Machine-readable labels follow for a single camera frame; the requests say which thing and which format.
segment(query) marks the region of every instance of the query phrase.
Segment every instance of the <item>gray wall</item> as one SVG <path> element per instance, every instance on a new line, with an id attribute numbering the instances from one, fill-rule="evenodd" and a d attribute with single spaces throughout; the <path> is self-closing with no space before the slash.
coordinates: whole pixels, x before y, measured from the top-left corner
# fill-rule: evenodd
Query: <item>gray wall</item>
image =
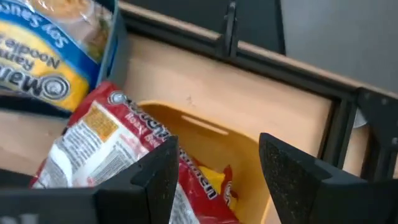
<path id="1" fill-rule="evenodd" d="M 398 93 L 398 0 L 281 0 L 287 55 Z"/>

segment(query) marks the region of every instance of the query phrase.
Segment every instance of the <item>red noodle package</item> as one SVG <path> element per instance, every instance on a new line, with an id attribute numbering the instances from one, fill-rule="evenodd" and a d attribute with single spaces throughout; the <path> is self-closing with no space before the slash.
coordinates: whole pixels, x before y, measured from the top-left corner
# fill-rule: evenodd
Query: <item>red noodle package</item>
<path id="1" fill-rule="evenodd" d="M 225 203 L 234 211 L 238 196 L 231 190 L 232 168 L 226 166 L 222 173 L 216 172 L 193 158 L 196 166 L 208 179 L 209 183 L 216 189 L 217 193 L 223 196 Z"/>
<path id="2" fill-rule="evenodd" d="M 103 82 L 71 116 L 32 180 L 33 188 L 98 185 L 162 144 L 169 131 L 112 83 Z M 170 216 L 175 224 L 239 223 L 223 197 L 180 150 Z"/>

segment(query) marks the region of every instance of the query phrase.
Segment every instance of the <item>yellow noodle package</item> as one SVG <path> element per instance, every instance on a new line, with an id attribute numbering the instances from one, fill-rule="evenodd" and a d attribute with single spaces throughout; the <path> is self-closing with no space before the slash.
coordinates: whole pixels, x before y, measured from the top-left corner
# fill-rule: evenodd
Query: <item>yellow noodle package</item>
<path id="1" fill-rule="evenodd" d="M 111 18 L 93 0 L 0 0 L 0 87 L 74 111 L 98 81 Z"/>

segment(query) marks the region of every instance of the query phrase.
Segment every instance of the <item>orange plastic bin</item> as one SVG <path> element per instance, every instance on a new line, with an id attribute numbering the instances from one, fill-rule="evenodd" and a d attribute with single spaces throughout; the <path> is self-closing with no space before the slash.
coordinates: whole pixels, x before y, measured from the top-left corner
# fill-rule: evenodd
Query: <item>orange plastic bin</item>
<path id="1" fill-rule="evenodd" d="M 158 101 L 139 106 L 179 138 L 185 151 L 204 165 L 233 170 L 232 189 L 238 194 L 235 214 L 241 223 L 262 223 L 271 199 L 264 180 L 257 140 L 209 119 Z"/>

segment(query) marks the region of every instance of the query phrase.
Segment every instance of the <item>ramen noodle package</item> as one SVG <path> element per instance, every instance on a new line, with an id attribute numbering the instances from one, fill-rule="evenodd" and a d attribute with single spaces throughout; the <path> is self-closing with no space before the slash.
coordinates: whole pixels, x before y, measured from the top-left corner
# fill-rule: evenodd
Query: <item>ramen noodle package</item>
<path id="1" fill-rule="evenodd" d="M 112 14 L 93 0 L 0 0 L 0 87 L 74 111 L 98 81 Z"/>
<path id="2" fill-rule="evenodd" d="M 225 167 L 222 173 L 216 172 L 206 166 L 197 164 L 200 171 L 209 180 L 209 183 L 214 187 L 217 193 L 223 196 L 225 203 L 234 211 L 237 196 L 231 191 L 232 186 L 232 169 L 231 166 Z"/>
<path id="3" fill-rule="evenodd" d="M 32 186 L 98 185 L 169 136 L 162 124 L 140 110 L 118 88 L 103 82 L 72 114 L 67 130 L 54 142 Z M 182 149 L 170 223 L 238 223 L 223 197 Z"/>

